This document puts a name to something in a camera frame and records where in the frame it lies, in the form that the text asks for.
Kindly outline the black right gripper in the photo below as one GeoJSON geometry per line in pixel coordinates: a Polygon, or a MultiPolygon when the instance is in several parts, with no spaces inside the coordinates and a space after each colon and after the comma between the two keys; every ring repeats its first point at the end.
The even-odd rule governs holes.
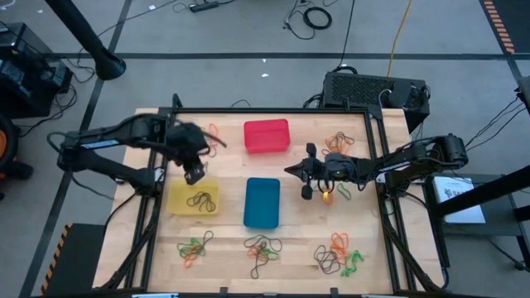
{"type": "Polygon", "coordinates": [[[313,189],[311,181],[324,181],[325,186],[332,181],[355,182],[357,180],[357,166],[348,157],[340,153],[329,154],[324,161],[316,158],[316,145],[314,143],[306,144],[308,157],[302,162],[285,168],[287,174],[294,175],[306,184],[301,189],[301,197],[305,200],[312,199],[313,189]]]}

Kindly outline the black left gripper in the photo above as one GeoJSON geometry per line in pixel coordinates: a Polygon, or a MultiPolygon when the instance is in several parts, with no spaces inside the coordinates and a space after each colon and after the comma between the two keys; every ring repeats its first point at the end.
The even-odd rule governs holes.
{"type": "Polygon", "coordinates": [[[188,185],[194,185],[205,176],[200,156],[207,155],[211,148],[227,147],[216,135],[202,131],[194,123],[179,123],[169,127],[165,139],[170,147],[169,159],[183,168],[188,185]]]}

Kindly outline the blue plastic basket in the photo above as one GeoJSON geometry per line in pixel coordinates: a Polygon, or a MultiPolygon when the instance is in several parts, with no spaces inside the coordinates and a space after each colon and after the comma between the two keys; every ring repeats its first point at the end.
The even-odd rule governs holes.
{"type": "Polygon", "coordinates": [[[281,183],[272,178],[248,178],[246,184],[243,225],[255,229],[279,226],[281,183]]]}

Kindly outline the rubber band pile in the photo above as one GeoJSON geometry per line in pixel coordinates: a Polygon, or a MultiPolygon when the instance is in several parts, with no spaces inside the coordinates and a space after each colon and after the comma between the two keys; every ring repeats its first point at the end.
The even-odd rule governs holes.
{"type": "Polygon", "coordinates": [[[196,207],[199,212],[213,213],[217,209],[210,193],[200,191],[186,200],[190,207],[196,207]]]}
{"type": "Polygon", "coordinates": [[[326,275],[338,272],[341,268],[339,257],[336,252],[320,245],[313,253],[313,258],[319,269],[326,275]]]}

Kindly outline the red plastic basket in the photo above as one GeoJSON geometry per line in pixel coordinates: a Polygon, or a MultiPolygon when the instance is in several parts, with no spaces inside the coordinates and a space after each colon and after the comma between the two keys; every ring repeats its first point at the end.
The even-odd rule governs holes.
{"type": "Polygon", "coordinates": [[[249,154],[286,151],[291,145],[286,119],[247,121],[243,125],[244,145],[249,154]]]}

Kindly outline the yellow plastic basket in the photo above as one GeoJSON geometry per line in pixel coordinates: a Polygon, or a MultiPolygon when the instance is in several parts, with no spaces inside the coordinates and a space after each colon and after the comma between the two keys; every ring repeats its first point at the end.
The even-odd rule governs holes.
{"type": "Polygon", "coordinates": [[[187,185],[184,181],[174,180],[170,184],[166,210],[180,216],[215,215],[219,212],[219,184],[215,180],[202,180],[195,185],[187,185]],[[196,207],[190,207],[186,200],[196,193],[204,191],[210,193],[217,209],[213,213],[199,212],[196,207]]]}

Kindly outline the black computer case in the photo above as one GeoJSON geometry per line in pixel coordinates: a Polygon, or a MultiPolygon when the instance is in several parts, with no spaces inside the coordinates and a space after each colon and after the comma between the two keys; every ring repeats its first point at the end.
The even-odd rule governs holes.
{"type": "Polygon", "coordinates": [[[430,97],[430,87],[419,79],[329,72],[319,106],[364,108],[377,120],[383,118],[384,109],[401,109],[412,132],[430,115],[430,97]]]}

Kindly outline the black power strip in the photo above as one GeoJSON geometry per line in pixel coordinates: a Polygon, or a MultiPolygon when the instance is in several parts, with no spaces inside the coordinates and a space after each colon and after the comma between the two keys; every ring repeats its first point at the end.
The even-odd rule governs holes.
{"type": "Polygon", "coordinates": [[[218,6],[219,6],[218,1],[212,1],[212,2],[204,1],[203,3],[191,4],[189,6],[189,9],[191,12],[197,13],[197,12],[203,12],[206,10],[217,8],[218,6]]]}

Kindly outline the white printed paper sheet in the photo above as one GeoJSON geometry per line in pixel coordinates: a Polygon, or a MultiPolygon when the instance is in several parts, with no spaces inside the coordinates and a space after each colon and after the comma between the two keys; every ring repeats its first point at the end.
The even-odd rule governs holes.
{"type": "MultiPolygon", "coordinates": [[[[472,191],[475,188],[470,177],[434,176],[431,180],[434,196],[438,204],[452,201],[459,195],[472,191]]],[[[448,224],[485,224],[485,216],[480,205],[470,205],[459,198],[456,203],[450,204],[452,209],[443,216],[448,224]]]]}

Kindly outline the black pole stand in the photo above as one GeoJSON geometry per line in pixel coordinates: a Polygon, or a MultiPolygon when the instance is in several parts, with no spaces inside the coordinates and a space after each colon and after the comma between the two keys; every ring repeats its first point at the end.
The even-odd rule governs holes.
{"type": "Polygon", "coordinates": [[[111,54],[71,0],[45,0],[76,40],[90,53],[101,80],[116,79],[126,70],[125,62],[111,54]]]}

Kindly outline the black hazard striped mat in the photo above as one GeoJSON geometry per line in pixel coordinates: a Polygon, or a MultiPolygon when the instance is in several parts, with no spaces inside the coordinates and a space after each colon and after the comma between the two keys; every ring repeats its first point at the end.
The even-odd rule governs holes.
{"type": "Polygon", "coordinates": [[[104,226],[68,223],[46,269],[40,296],[91,291],[104,239],[104,226]]]}
{"type": "Polygon", "coordinates": [[[530,0],[480,0],[502,49],[530,55],[530,0]]]}

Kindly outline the black metal stand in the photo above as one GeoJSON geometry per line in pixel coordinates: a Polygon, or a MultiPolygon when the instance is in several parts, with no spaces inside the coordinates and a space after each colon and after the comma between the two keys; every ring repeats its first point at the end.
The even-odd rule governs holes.
{"type": "Polygon", "coordinates": [[[439,254],[441,266],[450,267],[449,257],[446,250],[446,233],[467,233],[479,238],[491,236],[512,236],[518,241],[523,260],[506,254],[519,271],[530,272],[530,239],[528,239],[523,223],[530,220],[530,204],[518,207],[513,200],[512,194],[528,189],[530,192],[530,166],[526,166],[508,175],[468,175],[461,176],[456,173],[451,175],[437,173],[426,178],[423,193],[426,208],[431,221],[431,228],[435,238],[436,249],[439,254]],[[447,201],[438,204],[431,186],[434,176],[470,177],[475,185],[472,191],[466,192],[447,201]],[[449,212],[450,204],[462,198],[470,205],[480,205],[486,223],[482,224],[450,224],[446,223],[443,216],[449,212]]]}

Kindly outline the black equipment cart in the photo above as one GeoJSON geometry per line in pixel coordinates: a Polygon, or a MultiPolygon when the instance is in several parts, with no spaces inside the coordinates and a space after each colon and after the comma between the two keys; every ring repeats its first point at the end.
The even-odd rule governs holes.
{"type": "Polygon", "coordinates": [[[51,53],[25,23],[0,22],[1,114],[11,119],[50,114],[53,99],[68,91],[73,77],[51,53]]]}

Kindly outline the black metal table frame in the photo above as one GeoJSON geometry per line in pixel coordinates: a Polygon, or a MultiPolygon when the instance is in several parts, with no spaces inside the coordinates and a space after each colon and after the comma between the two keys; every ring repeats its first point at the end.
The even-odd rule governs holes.
{"type": "Polygon", "coordinates": [[[281,294],[389,294],[395,285],[407,288],[403,261],[387,258],[382,230],[382,215],[374,184],[363,191],[350,187],[352,200],[335,195],[332,205],[320,195],[305,201],[301,182],[285,172],[306,154],[306,144],[322,147],[326,138],[344,132],[354,139],[349,153],[369,157],[392,151],[409,142],[404,113],[383,111],[383,121],[366,120],[360,113],[315,109],[255,108],[248,113],[230,109],[226,112],[181,112],[185,121],[202,127],[210,123],[219,129],[227,144],[208,161],[208,177],[219,184],[220,208],[216,215],[179,216],[163,209],[154,242],[137,259],[132,283],[145,285],[155,292],[218,292],[281,294]],[[291,145],[277,154],[250,155],[243,144],[243,125],[249,120],[279,119],[289,122],[291,145]],[[276,178],[281,183],[279,226],[268,232],[282,241],[280,257],[259,268],[259,278],[252,279],[254,260],[247,255],[243,242],[255,231],[243,225],[245,189],[248,178],[276,178]],[[208,230],[214,238],[206,244],[206,254],[185,268],[178,243],[202,238],[208,230]],[[339,273],[324,274],[313,253],[320,245],[329,245],[333,233],[347,233],[349,248],[358,250],[364,261],[349,277],[339,273]],[[392,280],[397,275],[397,282],[392,280]]]}

